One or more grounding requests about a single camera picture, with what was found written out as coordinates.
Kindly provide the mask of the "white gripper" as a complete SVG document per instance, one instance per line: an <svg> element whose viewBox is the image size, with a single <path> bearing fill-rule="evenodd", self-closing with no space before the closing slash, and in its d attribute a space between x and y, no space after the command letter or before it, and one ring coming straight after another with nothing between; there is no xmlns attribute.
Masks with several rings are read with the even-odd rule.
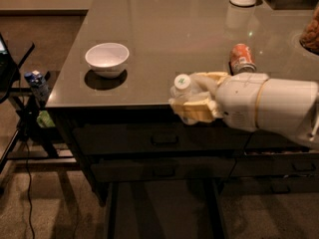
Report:
<svg viewBox="0 0 319 239"><path fill-rule="evenodd" d="M170 99L173 112L186 124L210 123L221 119L232 128L256 131L256 103L262 86L269 77L259 73L202 72L190 75L203 92L215 94L215 101L183 102Z"/></svg>

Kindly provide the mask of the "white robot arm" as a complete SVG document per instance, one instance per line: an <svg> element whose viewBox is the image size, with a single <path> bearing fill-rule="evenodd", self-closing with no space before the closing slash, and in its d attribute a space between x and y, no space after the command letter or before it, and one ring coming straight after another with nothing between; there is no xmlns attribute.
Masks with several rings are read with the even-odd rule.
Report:
<svg viewBox="0 0 319 239"><path fill-rule="evenodd" d="M271 79L261 73L180 74L170 94L170 107L186 124L221 119L232 128L262 129L319 147L315 82Z"/></svg>

